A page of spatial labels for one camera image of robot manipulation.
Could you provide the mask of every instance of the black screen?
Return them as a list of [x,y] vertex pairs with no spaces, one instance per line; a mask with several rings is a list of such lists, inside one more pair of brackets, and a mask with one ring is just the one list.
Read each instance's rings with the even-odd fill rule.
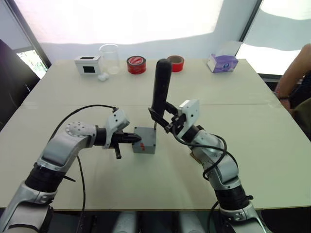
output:
[[82,59],[93,59],[94,57],[81,57],[80,60]]
[[84,73],[95,73],[94,67],[83,67]]

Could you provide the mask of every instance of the purple tissue box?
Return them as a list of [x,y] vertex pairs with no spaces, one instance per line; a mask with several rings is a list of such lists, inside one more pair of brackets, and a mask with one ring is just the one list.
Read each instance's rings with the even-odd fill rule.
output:
[[207,66],[213,73],[228,72],[233,71],[238,62],[239,60],[235,56],[223,55],[216,57],[212,54],[207,61]]

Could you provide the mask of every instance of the white device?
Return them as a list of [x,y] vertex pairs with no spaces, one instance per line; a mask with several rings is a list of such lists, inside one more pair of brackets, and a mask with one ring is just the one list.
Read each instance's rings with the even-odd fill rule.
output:
[[102,74],[104,64],[101,56],[79,56],[74,59],[80,74]]

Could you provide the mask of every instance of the red tape roll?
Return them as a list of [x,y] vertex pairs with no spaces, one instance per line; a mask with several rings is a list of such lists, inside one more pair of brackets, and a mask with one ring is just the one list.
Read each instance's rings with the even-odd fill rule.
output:
[[173,72],[180,72],[183,70],[184,67],[184,58],[181,56],[177,56],[177,55],[173,55],[173,56],[169,56],[167,58],[171,64],[172,64],[172,71]]
[[141,56],[132,56],[126,60],[127,70],[131,74],[141,74],[146,71],[146,59]]

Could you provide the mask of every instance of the gray box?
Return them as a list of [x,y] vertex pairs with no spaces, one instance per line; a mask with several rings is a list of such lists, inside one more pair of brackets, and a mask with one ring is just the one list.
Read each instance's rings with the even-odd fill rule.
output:
[[135,127],[134,133],[137,133],[141,140],[132,145],[134,153],[154,154],[156,152],[156,130],[147,127]]

